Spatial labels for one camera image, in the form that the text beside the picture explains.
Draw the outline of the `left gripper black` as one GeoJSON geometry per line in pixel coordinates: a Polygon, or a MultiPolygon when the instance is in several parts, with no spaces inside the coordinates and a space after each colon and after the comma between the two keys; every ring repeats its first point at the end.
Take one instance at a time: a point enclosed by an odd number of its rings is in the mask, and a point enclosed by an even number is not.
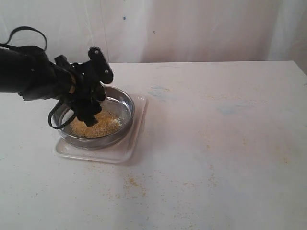
{"type": "Polygon", "coordinates": [[[57,97],[59,103],[67,105],[87,127],[97,124],[95,115],[102,111],[100,103],[106,99],[106,93],[90,59],[84,63],[69,63],[64,55],[60,55],[55,58],[55,65],[60,83],[68,88],[57,97]]]}

